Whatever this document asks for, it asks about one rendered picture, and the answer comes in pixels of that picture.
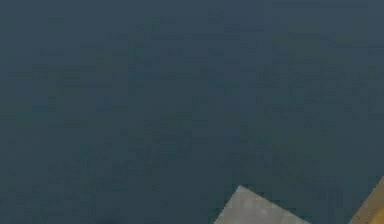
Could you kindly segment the grey flat slab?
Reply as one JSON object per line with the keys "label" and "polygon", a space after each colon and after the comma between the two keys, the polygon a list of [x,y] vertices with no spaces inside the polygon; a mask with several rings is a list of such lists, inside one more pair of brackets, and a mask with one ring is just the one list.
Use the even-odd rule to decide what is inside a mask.
{"label": "grey flat slab", "polygon": [[311,224],[239,185],[212,224]]}

